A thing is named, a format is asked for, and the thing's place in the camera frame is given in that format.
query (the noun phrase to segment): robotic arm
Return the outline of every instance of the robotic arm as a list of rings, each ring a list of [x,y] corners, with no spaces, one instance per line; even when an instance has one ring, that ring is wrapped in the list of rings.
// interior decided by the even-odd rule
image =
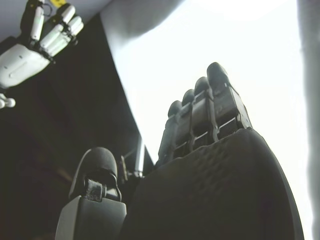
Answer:
[[[84,23],[73,5],[61,6],[45,22],[45,0],[29,0],[23,13],[18,38],[0,43],[0,109],[12,108],[16,102],[4,93],[38,74],[69,44],[77,44],[77,34]]]

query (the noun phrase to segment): yellow object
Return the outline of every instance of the yellow object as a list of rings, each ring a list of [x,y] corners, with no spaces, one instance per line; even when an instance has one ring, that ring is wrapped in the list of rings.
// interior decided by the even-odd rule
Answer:
[[[66,0],[50,0],[50,2],[57,8],[67,3]]]

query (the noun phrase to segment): black fingertip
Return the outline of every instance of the black fingertip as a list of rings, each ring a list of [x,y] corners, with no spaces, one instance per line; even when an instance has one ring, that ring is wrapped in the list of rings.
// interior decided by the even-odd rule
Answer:
[[[193,89],[189,89],[185,92],[182,99],[182,106],[191,103],[195,99],[195,91]]]
[[[172,115],[177,114],[182,108],[182,103],[180,101],[174,101],[169,107],[168,117],[170,118]]]
[[[228,74],[219,63],[211,63],[207,68],[206,73],[209,84],[213,89],[222,83],[229,85]]]
[[[195,83],[194,95],[198,95],[199,93],[207,90],[208,88],[210,88],[209,81],[207,77],[202,76]]]

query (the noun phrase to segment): white backdrop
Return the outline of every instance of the white backdrop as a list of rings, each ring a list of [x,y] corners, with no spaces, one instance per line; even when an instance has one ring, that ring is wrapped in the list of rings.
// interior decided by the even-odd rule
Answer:
[[[111,2],[101,12],[101,20],[153,161],[158,158],[169,106],[194,88],[210,63],[219,62],[240,93],[254,129],[277,156],[293,191],[305,239],[311,240],[296,2],[185,0],[159,26],[141,36],[132,35],[131,26],[139,14],[155,11],[155,7],[147,4],[141,13],[132,14],[130,7],[124,7],[126,3]]]

